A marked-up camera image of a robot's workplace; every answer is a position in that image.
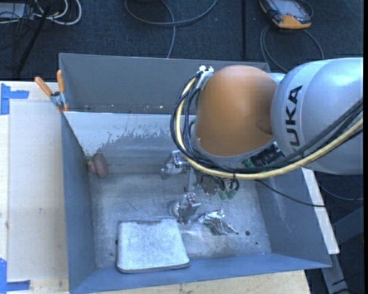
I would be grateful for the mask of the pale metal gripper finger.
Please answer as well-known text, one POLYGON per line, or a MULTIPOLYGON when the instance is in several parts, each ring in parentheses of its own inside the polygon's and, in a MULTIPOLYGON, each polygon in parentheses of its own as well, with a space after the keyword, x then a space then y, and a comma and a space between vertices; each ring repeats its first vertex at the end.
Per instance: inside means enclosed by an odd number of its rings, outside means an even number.
POLYGON ((169 212, 179 224, 189 224, 200 206, 195 193, 186 193, 171 203, 169 212))
POLYGON ((162 179, 168 179, 171 176, 187 172, 189 169, 190 164, 182 152, 180 150, 173 150, 165 160, 160 176, 162 179))

